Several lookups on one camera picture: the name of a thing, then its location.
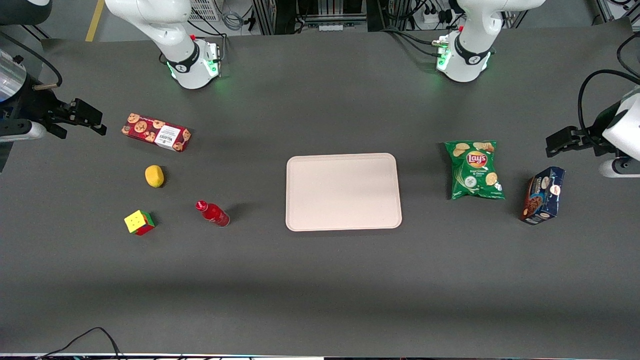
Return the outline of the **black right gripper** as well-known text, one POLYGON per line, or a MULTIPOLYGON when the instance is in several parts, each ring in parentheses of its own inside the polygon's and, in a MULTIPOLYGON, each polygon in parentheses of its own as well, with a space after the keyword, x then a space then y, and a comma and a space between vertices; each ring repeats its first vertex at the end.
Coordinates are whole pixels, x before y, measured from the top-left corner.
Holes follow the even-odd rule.
POLYGON ((81 125, 105 136, 108 128, 102 124, 102 116, 101 111, 84 100, 76 98, 70 105, 59 100, 51 89, 34 90, 30 84, 9 98, 10 122, 17 119, 41 121, 50 117, 53 124, 81 125))

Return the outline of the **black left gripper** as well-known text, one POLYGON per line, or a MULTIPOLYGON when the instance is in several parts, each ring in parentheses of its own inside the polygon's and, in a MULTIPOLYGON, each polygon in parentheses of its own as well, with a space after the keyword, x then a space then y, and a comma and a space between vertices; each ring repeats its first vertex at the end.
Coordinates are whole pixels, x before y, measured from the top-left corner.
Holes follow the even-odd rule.
POLYGON ((602 132, 593 126, 579 129, 567 126, 546 137, 546 157, 553 158, 567 151, 593 150, 595 155, 613 154, 615 146, 602 137, 602 132))

